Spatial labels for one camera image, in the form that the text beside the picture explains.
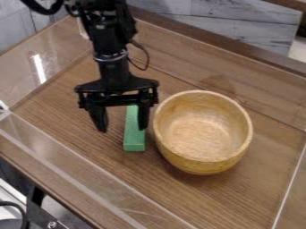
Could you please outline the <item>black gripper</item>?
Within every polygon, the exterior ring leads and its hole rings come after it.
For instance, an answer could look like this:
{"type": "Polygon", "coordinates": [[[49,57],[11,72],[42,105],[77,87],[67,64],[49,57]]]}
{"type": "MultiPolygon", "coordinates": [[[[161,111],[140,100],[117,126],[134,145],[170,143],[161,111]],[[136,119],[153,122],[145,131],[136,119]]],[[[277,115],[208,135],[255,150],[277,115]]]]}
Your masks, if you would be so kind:
{"type": "Polygon", "coordinates": [[[89,113],[100,131],[109,130],[108,106],[138,105],[140,129],[149,127],[152,106],[158,103],[160,82],[136,76],[130,69],[129,52],[114,55],[96,53],[101,79],[74,88],[80,96],[80,107],[89,113]]]}

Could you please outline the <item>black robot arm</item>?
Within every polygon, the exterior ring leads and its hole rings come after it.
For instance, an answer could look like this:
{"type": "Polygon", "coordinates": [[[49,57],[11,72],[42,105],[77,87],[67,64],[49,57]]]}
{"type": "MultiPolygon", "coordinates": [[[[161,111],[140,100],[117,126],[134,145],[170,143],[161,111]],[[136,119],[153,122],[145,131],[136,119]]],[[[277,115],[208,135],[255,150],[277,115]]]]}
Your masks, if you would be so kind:
{"type": "Polygon", "coordinates": [[[138,124],[149,127],[150,109],[158,103],[160,82],[133,75],[128,45],[138,30],[126,0],[57,0],[46,8],[37,0],[21,0],[37,13],[53,15],[62,8],[82,21],[94,45],[101,79],[75,87],[80,107],[93,119],[100,131],[109,130],[110,106],[137,106],[138,124]]]}

